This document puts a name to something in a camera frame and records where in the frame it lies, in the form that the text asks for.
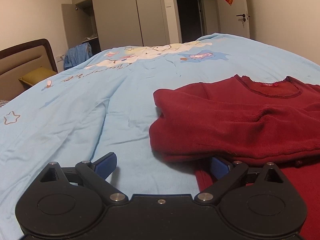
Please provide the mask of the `dark red knit shirt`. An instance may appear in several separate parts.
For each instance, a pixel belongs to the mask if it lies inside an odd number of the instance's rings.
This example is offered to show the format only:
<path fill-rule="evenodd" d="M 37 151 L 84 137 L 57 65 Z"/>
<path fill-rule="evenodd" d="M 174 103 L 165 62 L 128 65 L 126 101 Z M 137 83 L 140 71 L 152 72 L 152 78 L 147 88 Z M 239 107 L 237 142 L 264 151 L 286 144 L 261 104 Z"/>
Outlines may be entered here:
<path fill-rule="evenodd" d="M 151 148 L 164 161 L 273 162 L 306 202 L 305 239 L 319 239 L 319 85 L 234 76 L 153 94 Z"/>

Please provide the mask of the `blue clothes pile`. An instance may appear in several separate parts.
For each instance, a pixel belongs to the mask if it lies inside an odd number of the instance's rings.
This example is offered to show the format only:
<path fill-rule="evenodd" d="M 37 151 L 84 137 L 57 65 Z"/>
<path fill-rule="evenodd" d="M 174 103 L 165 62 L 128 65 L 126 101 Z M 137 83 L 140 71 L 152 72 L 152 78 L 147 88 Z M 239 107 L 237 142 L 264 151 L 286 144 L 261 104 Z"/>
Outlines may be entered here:
<path fill-rule="evenodd" d="M 87 42 L 70 48 L 63 61 L 63 70 L 73 68 L 93 56 L 91 45 Z"/>

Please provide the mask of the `white bedroom door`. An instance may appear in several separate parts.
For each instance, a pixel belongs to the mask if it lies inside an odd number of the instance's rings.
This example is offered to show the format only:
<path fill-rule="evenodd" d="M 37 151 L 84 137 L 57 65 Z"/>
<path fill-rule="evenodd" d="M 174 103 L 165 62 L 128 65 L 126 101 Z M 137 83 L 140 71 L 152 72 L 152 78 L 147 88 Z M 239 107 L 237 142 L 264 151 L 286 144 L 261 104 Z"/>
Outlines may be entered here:
<path fill-rule="evenodd" d="M 216 0 L 219 18 L 219 32 L 250 38 L 249 22 L 238 21 L 236 15 L 248 14 L 247 0 L 233 0 L 229 5 L 225 0 Z"/>

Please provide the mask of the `light blue cartoon bedspread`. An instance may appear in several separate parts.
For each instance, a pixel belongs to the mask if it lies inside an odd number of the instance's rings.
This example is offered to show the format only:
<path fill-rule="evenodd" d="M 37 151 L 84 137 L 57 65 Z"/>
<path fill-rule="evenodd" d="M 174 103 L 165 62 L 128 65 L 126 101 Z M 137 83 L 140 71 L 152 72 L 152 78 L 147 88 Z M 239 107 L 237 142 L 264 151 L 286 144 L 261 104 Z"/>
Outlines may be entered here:
<path fill-rule="evenodd" d="M 308 59 L 212 34 L 184 44 L 108 49 L 11 100 L 1 108 L 1 239 L 22 237 L 16 203 L 51 161 L 71 167 L 114 152 L 119 166 L 108 181 L 125 194 L 195 194 L 193 169 L 167 165 L 151 150 L 153 93 L 236 74 L 319 84 L 319 65 Z"/>

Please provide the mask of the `olive green pillow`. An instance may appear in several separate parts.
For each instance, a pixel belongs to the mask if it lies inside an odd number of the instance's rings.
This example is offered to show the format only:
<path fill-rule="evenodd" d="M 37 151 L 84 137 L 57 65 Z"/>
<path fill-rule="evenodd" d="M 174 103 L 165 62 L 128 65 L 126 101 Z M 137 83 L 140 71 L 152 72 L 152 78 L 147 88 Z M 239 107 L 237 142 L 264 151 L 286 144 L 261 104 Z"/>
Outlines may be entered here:
<path fill-rule="evenodd" d="M 22 77 L 19 77 L 18 80 L 21 81 L 21 83 L 28 85 L 29 87 L 32 87 L 36 85 L 37 83 L 56 75 L 57 72 L 47 69 L 44 67 L 39 67 L 35 70 L 32 70 L 31 72 L 28 72 L 27 74 L 23 75 Z"/>

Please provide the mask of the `brown padded headboard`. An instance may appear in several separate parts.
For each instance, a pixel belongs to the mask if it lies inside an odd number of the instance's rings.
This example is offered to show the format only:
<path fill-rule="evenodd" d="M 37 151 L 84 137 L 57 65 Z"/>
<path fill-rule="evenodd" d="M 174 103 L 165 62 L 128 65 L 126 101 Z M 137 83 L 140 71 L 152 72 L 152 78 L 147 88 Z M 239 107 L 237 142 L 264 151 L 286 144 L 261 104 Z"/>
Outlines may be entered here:
<path fill-rule="evenodd" d="M 10 101 L 28 90 L 32 85 L 22 77 L 33 79 L 39 68 L 57 74 L 54 55 L 45 38 L 1 50 L 1 100 Z"/>

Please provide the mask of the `open wardrobe door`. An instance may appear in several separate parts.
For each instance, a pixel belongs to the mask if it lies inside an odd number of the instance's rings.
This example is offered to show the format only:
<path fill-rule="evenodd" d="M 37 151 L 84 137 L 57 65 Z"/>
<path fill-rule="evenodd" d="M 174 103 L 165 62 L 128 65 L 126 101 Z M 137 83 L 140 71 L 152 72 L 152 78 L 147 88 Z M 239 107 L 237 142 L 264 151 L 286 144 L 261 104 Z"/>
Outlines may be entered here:
<path fill-rule="evenodd" d="M 72 4 L 61 4 L 61 10 L 67 46 L 70 49 L 82 41 L 81 25 L 78 18 L 79 9 Z"/>

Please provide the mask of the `grey built-in wardrobe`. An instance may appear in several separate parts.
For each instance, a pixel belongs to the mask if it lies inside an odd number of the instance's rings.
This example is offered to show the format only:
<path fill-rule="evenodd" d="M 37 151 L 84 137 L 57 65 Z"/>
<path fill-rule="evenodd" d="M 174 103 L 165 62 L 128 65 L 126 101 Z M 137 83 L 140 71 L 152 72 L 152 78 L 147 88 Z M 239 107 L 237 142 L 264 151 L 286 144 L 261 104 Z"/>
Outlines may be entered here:
<path fill-rule="evenodd" d="M 81 43 L 93 39 L 100 50 L 182 41 L 176 0 L 72 0 L 69 4 L 79 9 Z"/>

